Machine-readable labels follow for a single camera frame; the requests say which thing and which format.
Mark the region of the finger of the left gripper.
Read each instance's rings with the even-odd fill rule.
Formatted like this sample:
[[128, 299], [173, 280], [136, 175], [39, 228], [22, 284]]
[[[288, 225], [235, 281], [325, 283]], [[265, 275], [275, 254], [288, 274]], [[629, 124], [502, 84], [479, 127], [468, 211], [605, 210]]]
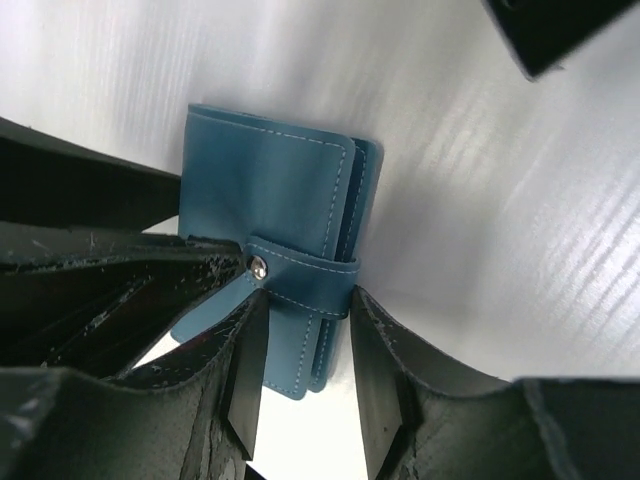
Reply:
[[180, 177], [1, 120], [1, 219], [141, 232], [178, 214]]
[[124, 373], [243, 261], [227, 240], [4, 222], [1, 364]]

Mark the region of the black card tray box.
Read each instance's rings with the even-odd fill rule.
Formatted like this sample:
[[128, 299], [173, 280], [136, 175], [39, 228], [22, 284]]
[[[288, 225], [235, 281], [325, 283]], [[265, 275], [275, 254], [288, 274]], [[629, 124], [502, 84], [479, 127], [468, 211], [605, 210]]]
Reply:
[[535, 80], [639, 6], [634, 0], [486, 0], [523, 75]]

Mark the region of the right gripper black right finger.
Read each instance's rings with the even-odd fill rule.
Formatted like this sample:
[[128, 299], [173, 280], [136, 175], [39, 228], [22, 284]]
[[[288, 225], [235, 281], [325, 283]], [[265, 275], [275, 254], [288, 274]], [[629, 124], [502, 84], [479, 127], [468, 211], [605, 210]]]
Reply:
[[635, 479], [634, 378], [484, 374], [399, 324], [364, 289], [350, 328], [372, 479]]

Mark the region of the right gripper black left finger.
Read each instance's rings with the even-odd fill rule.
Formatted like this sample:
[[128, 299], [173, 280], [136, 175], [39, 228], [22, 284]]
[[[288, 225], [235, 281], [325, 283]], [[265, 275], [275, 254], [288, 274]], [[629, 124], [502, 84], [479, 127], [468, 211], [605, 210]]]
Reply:
[[257, 290], [120, 378], [1, 372], [5, 479], [252, 479], [269, 327]]

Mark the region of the blue leather card holder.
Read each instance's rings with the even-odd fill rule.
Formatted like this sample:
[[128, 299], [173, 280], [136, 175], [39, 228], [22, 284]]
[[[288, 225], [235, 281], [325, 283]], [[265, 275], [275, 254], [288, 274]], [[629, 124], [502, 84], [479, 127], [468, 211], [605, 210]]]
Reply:
[[172, 337], [194, 338], [262, 289], [270, 309], [265, 385], [294, 400], [322, 390], [360, 271], [382, 156], [370, 140], [191, 105], [178, 232], [237, 243], [246, 267]]

